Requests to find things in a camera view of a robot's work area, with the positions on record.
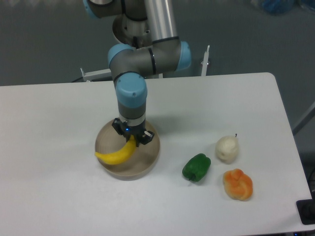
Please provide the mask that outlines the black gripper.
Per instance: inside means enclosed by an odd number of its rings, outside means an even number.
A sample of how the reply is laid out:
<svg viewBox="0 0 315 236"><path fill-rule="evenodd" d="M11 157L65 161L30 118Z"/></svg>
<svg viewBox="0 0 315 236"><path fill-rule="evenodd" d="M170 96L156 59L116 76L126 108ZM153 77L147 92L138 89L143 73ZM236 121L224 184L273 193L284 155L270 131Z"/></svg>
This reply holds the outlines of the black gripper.
<svg viewBox="0 0 315 236"><path fill-rule="evenodd" d="M115 118L111 125L120 136L125 138L126 142L129 141L131 135L134 136L137 147L150 143L155 136L154 132L146 130L145 120L138 125L130 125L126 120Z"/></svg>

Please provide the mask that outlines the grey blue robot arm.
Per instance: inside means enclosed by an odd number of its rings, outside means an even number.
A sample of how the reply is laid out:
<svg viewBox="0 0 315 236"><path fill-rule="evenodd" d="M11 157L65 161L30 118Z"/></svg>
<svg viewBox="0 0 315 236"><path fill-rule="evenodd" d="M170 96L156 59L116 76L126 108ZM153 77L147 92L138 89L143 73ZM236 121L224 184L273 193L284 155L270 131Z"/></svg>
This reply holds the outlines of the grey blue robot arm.
<svg viewBox="0 0 315 236"><path fill-rule="evenodd" d="M145 128L147 85L145 77L179 71L191 65L187 42L177 34L170 0L85 0L86 12L97 19L125 15L134 22L147 21L151 45L117 44L108 52L119 117L112 126L127 141L151 142L154 132Z"/></svg>

